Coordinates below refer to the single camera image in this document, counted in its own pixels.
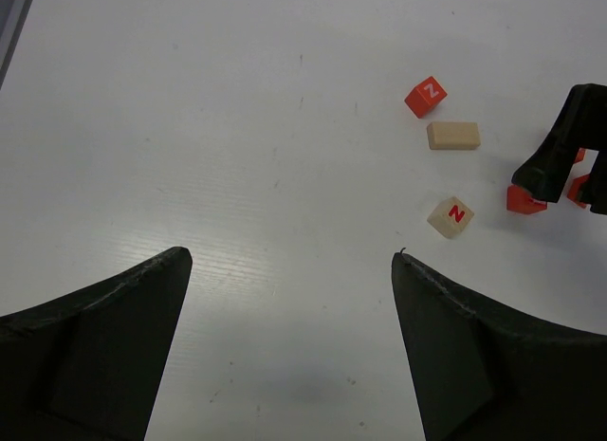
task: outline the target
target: table surface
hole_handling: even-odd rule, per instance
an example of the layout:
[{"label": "table surface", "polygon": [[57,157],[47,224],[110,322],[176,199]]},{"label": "table surface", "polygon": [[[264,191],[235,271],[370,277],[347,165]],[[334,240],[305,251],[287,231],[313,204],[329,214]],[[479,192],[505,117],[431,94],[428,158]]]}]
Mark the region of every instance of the table surface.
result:
[{"label": "table surface", "polygon": [[[505,210],[569,88],[607,83],[606,2],[34,0],[0,90],[0,315],[184,246],[148,440],[422,440],[402,247],[607,333],[605,218]],[[449,96],[417,119],[430,75]],[[430,120],[481,147],[430,151]],[[446,240],[452,195],[476,215]]]}]

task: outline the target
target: toy block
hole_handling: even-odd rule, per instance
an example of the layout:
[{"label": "toy block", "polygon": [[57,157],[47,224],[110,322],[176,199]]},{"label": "toy block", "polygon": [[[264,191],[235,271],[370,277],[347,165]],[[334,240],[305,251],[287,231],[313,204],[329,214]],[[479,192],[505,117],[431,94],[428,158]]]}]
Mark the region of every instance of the toy block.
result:
[{"label": "toy block", "polygon": [[571,184],[571,188],[567,193],[567,197],[575,202],[578,206],[585,209],[588,204],[584,204],[583,202],[579,202],[579,189],[581,188],[581,184],[585,183],[588,180],[590,175],[583,175],[582,177],[574,178],[573,183]]},{"label": "toy block", "polygon": [[573,164],[583,161],[585,156],[586,156],[586,149],[579,149],[578,154],[576,155],[576,160],[573,162]]},{"label": "toy block", "polygon": [[405,102],[414,112],[418,119],[434,109],[434,107],[445,99],[447,92],[433,76],[423,83],[415,86],[411,93],[405,98]]},{"label": "toy block", "polygon": [[474,212],[454,196],[438,204],[428,217],[428,223],[452,239],[466,228],[473,216]]},{"label": "toy block", "polygon": [[481,145],[478,124],[464,121],[433,121],[428,128],[433,150],[473,150]]},{"label": "toy block", "polygon": [[522,213],[523,215],[531,215],[538,211],[545,211],[548,208],[548,203],[538,201],[531,197],[527,191],[516,185],[510,185],[506,194],[506,209]]}]

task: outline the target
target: red letter n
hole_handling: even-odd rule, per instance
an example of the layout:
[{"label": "red letter n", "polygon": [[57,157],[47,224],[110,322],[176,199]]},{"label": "red letter n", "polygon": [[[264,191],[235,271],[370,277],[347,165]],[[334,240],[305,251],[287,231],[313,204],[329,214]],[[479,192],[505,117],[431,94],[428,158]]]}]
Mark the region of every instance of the red letter n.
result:
[{"label": "red letter n", "polygon": [[460,221],[462,221],[462,218],[464,218],[465,214],[466,214],[466,212],[460,211],[459,207],[457,207],[457,206],[451,207],[451,211],[449,212],[449,216],[455,217],[455,223],[459,223]]}]

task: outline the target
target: white tabletop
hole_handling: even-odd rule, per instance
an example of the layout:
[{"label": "white tabletop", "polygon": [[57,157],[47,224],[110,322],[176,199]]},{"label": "white tabletop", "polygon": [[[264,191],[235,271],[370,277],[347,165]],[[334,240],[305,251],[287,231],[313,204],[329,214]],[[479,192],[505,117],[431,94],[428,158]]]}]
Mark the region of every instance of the white tabletop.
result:
[{"label": "white tabletop", "polygon": [[[190,249],[148,440],[422,440],[390,263],[607,333],[607,219],[505,209],[607,0],[34,0],[0,90],[0,314]],[[403,103],[434,75],[426,119]],[[477,121],[433,152],[430,120]],[[574,169],[583,175],[592,158]],[[446,240],[443,199],[476,213]]]}]

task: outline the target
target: beige block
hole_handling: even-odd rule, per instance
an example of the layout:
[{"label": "beige block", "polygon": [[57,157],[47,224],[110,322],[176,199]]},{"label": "beige block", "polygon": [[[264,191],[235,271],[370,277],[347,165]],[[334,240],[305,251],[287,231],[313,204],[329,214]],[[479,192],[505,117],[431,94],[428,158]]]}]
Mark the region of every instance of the beige block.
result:
[{"label": "beige block", "polygon": [[478,124],[465,121],[433,121],[427,128],[433,150],[472,150],[481,145]]},{"label": "beige block", "polygon": [[466,204],[455,196],[441,202],[428,217],[428,223],[441,234],[452,239],[462,232],[474,216]]}]

